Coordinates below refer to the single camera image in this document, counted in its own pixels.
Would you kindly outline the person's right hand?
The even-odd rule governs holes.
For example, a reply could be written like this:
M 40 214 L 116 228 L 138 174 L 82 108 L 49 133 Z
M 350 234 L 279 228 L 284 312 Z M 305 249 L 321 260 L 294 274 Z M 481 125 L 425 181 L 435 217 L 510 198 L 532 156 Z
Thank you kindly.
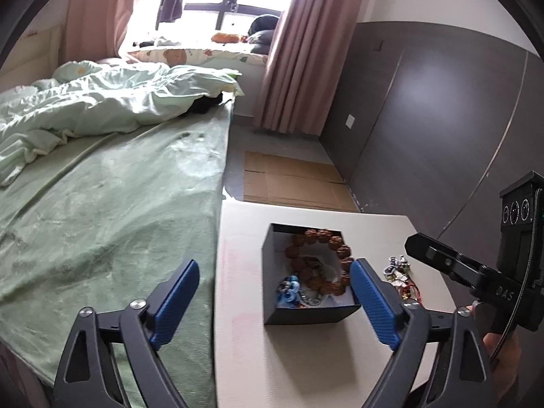
M 477 320 L 478 329 L 486 327 L 480 315 L 475 316 L 475 310 L 472 305 L 467 306 L 471 315 Z M 490 356 L 495 347 L 501 340 L 501 334 L 486 333 L 482 342 Z M 519 336 L 513 331 L 507 336 L 501 351 L 495 358 L 495 368 L 492 372 L 492 379 L 495 391 L 497 393 L 497 407 L 515 407 L 517 405 L 518 391 L 518 372 L 522 358 L 522 348 L 519 343 Z

